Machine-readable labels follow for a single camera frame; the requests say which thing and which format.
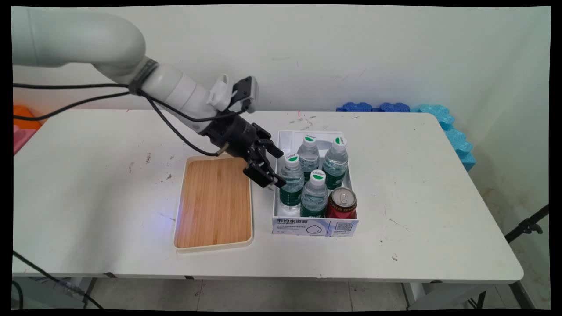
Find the bottle cap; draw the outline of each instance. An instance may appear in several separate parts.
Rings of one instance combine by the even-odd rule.
[[[288,167],[294,167],[294,166],[298,166],[298,155],[297,154],[290,154],[288,156],[285,156],[285,165]]]
[[[309,181],[312,182],[312,184],[314,184],[315,186],[321,186],[326,182],[326,173],[318,169],[313,170],[310,173]]]
[[[347,139],[345,137],[336,137],[334,142],[332,143],[332,147],[338,150],[346,149],[347,148]]]
[[[302,144],[305,145],[306,147],[314,147],[316,146],[316,137],[311,135],[305,135],[302,138]]]

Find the wooden cutting board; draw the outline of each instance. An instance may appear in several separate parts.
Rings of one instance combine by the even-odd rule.
[[[186,161],[174,246],[200,251],[252,242],[250,180],[246,162],[230,155]]]

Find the black cable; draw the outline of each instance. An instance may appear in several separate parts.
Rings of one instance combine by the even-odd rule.
[[[12,280],[12,285],[16,287],[17,290],[17,296],[19,298],[19,309],[23,309],[24,308],[24,292],[21,290],[21,286],[19,284],[17,284],[16,281]]]
[[[74,291],[82,296],[84,296],[85,298],[87,298],[90,302],[92,302],[92,304],[94,304],[95,306],[97,306],[97,308],[99,309],[103,309],[103,307],[98,304],[98,302],[96,302],[93,298],[91,298],[88,294],[86,294],[84,291],[82,291],[81,289],[76,289],[76,288],[72,288],[69,287],[68,285],[66,285],[64,282],[62,282],[61,280],[55,278],[54,276],[48,274],[45,270],[41,269],[40,267],[36,266],[35,264],[33,264],[31,261],[29,261],[28,259],[24,258],[22,255],[18,254],[15,250],[12,250],[12,255],[18,259],[20,259],[21,261],[23,261],[25,264],[27,264],[28,266],[32,267],[33,269],[37,270],[39,273],[41,273],[42,275],[46,276],[47,278],[53,280],[54,282],[56,282],[57,284],[68,288],[71,291]]]
[[[97,96],[97,97],[89,98],[89,99],[86,99],[86,100],[74,102],[74,103],[72,103],[72,104],[70,104],[70,105],[67,105],[67,106],[65,106],[65,107],[62,107],[62,108],[60,108],[60,109],[58,109],[58,110],[56,110],[56,111],[53,111],[53,112],[51,112],[51,113],[49,113],[49,114],[45,114],[45,115],[43,115],[43,116],[39,116],[39,117],[37,117],[37,118],[29,118],[29,117],[27,117],[27,116],[19,116],[19,115],[14,115],[13,118],[14,118],[14,119],[18,119],[18,120],[24,120],[24,121],[40,121],[40,120],[48,119],[48,118],[50,118],[50,117],[53,116],[53,115],[57,115],[57,114],[59,114],[60,112],[66,111],[66,110],[68,110],[68,109],[70,109],[70,108],[73,108],[73,107],[75,107],[75,106],[79,106],[79,105],[84,104],[84,103],[88,103],[88,102],[92,102],[92,101],[96,101],[96,100],[102,100],[102,99],[109,99],[109,98],[116,98],[116,97],[126,96],[127,94],[129,94],[129,92],[121,92],[121,93],[115,93],[115,94],[107,94],[107,95],[105,95],[105,96]]]
[[[193,122],[207,122],[207,121],[219,120],[219,119],[229,118],[229,117],[231,117],[231,116],[236,116],[236,115],[239,115],[239,114],[242,114],[242,113],[246,112],[246,109],[241,109],[241,110],[238,111],[238,112],[232,112],[232,113],[225,114],[225,115],[214,116],[214,117],[212,117],[212,118],[195,119],[195,118],[192,118],[192,117],[189,116],[189,115],[186,115],[186,114],[180,112],[180,111],[177,110],[176,108],[174,108],[174,107],[172,107],[172,106],[170,106],[170,105],[167,105],[166,103],[164,103],[164,102],[162,102],[162,101],[160,101],[160,100],[158,100],[158,99],[156,99],[156,98],[153,98],[153,97],[151,97],[151,96],[149,96],[149,98],[152,99],[153,101],[156,101],[156,102],[160,103],[162,106],[169,108],[170,110],[174,111],[175,113],[177,113],[177,114],[180,115],[181,117],[183,117],[183,118],[185,118],[185,119],[188,119],[188,120],[190,120],[190,121],[193,121]]]
[[[82,88],[103,88],[103,87],[121,87],[121,88],[126,88],[128,87],[126,84],[82,84],[82,85],[34,85],[34,84],[21,84],[21,83],[13,83],[13,86],[15,88],[28,88],[28,89],[82,89]],[[44,119],[48,119],[53,115],[57,115],[63,111],[66,111],[72,107],[87,103],[87,102],[91,102],[91,101],[96,101],[96,100],[101,100],[101,99],[105,99],[105,98],[114,98],[114,97],[120,97],[120,96],[126,96],[127,94],[130,94],[129,92],[122,92],[122,93],[116,93],[116,94],[108,94],[106,96],[99,96],[99,97],[94,97],[94,98],[90,98],[90,99],[86,99],[86,100],[82,100],[70,105],[67,105],[65,107],[62,107],[54,112],[51,112],[49,114],[45,114],[43,116],[40,116],[38,118],[29,118],[26,116],[19,116],[19,115],[14,115],[13,118],[14,119],[19,119],[19,120],[26,120],[26,121],[39,121],[39,120],[44,120]],[[149,96],[145,91],[139,90],[139,94],[141,96],[143,96],[144,98],[146,98],[146,100],[148,100],[148,102],[150,103],[150,105],[152,106],[152,108],[158,113],[158,115],[160,116],[160,118],[162,118],[162,120],[164,121],[164,123],[166,123],[166,125],[168,125],[168,127],[179,137],[182,139],[182,141],[184,141],[184,143],[186,143],[189,147],[191,147],[192,149],[194,149],[195,151],[206,155],[206,156],[218,156],[219,152],[207,152],[204,151],[202,149],[199,149],[198,147],[196,147],[194,144],[190,143],[190,141],[188,141],[185,137],[183,137],[183,135],[181,135],[179,133],[179,131],[177,129],[174,128],[174,126],[164,117],[164,115],[162,114],[162,112],[158,109],[158,107],[154,104],[154,101],[158,102],[159,104],[161,104],[162,106],[170,109],[171,111],[177,113],[178,115],[180,115],[181,117],[193,121],[193,122],[206,122],[206,121],[213,121],[213,120],[219,120],[219,119],[224,119],[224,118],[229,118],[232,116],[236,116],[236,115],[240,115],[244,112],[246,112],[246,108],[243,107],[240,111],[237,112],[231,112],[225,115],[218,115],[218,116],[214,116],[211,118],[204,118],[204,119],[196,119],[196,118],[192,118],[189,115],[186,115],[182,112],[180,112],[179,110],[177,110],[176,108],[156,99],[153,98],[151,96]]]
[[[199,149],[198,147],[196,147],[194,144],[190,143],[185,137],[183,137],[182,134],[180,134],[180,132],[175,129],[175,127],[168,121],[168,119],[164,116],[164,114],[162,114],[162,112],[160,111],[160,109],[158,109],[158,107],[156,106],[156,104],[154,103],[154,101],[152,101],[152,98],[144,91],[140,92],[141,95],[143,97],[146,98],[146,100],[148,100],[148,103],[150,103],[150,105],[152,106],[152,108],[156,111],[156,113],[158,113],[158,115],[160,116],[160,118],[164,121],[164,123],[166,123],[166,125],[168,125],[168,127],[179,137],[182,139],[182,141],[184,141],[189,147],[193,148],[195,151],[206,155],[206,156],[218,156],[219,154],[216,152],[207,152],[204,151],[202,149]]]
[[[26,89],[87,89],[87,88],[128,88],[126,84],[120,83],[97,83],[97,84],[71,84],[71,85],[40,85],[40,84],[25,84],[14,83],[14,88]]]
[[[80,85],[36,85],[36,84],[23,84],[23,83],[13,83],[13,87],[14,88],[26,88],[26,89],[84,89],[84,88],[108,88],[108,87],[114,87],[114,88],[127,88],[128,85],[126,84],[117,84],[117,83],[101,83],[101,84],[80,84]],[[126,94],[110,94],[108,96],[105,96],[104,98],[112,98],[112,97],[118,97],[121,95],[127,95],[129,93]],[[150,99],[152,99],[153,101],[156,101],[158,103],[160,103],[162,106],[169,108],[170,110],[174,111],[175,113],[177,113],[178,115],[180,115],[181,117],[193,121],[193,122],[207,122],[207,121],[213,121],[213,120],[219,120],[219,119],[224,119],[224,118],[229,118],[231,116],[236,116],[239,114],[242,114],[244,112],[246,112],[246,109],[242,109],[238,112],[232,112],[229,114],[225,114],[225,115],[218,115],[218,116],[213,116],[211,118],[204,118],[204,119],[196,119],[196,118],[192,118],[191,116],[184,114],[182,112],[180,112],[179,110],[177,110],[176,108],[156,99],[153,97],[150,97]],[[91,98],[91,99],[87,99],[87,100],[82,100],[80,101],[80,103],[73,103],[70,105],[67,105],[65,107],[62,107],[54,112],[51,112],[49,114],[43,115],[39,118],[28,118],[26,116],[18,116],[18,115],[14,115],[13,118],[14,119],[19,119],[19,120],[26,120],[26,121],[38,121],[38,120],[44,120],[47,118],[50,118],[53,115],[59,114],[60,112],[63,112],[65,110],[70,109],[71,107],[80,105],[80,104],[84,104],[87,102],[91,102],[91,101],[95,101],[95,100],[100,100],[97,98]]]

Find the table surface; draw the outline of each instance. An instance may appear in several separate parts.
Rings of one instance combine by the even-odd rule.
[[[166,114],[194,144],[201,137]],[[429,114],[256,112],[268,130],[340,130],[349,140],[353,237],[271,233],[273,191],[252,183],[246,247],[177,254],[172,230],[188,157],[151,110],[69,110],[13,159],[13,249],[58,276],[289,277],[511,283],[523,270]],[[14,275],[36,271],[16,258]]]

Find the water bottle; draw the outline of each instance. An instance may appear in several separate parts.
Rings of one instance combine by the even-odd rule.
[[[326,172],[326,186],[333,190],[342,185],[347,171],[347,140],[337,137],[324,157],[322,170]]]
[[[310,180],[302,189],[301,217],[324,217],[328,204],[326,174],[322,170],[310,173]]]
[[[302,171],[305,173],[305,182],[307,182],[310,178],[310,173],[318,169],[320,163],[320,153],[318,153],[318,147],[316,146],[316,137],[305,135],[297,154],[301,161]]]
[[[279,189],[279,199],[287,207],[297,206],[301,202],[302,187],[305,185],[305,175],[297,154],[285,156],[285,165],[279,175],[287,182]]]

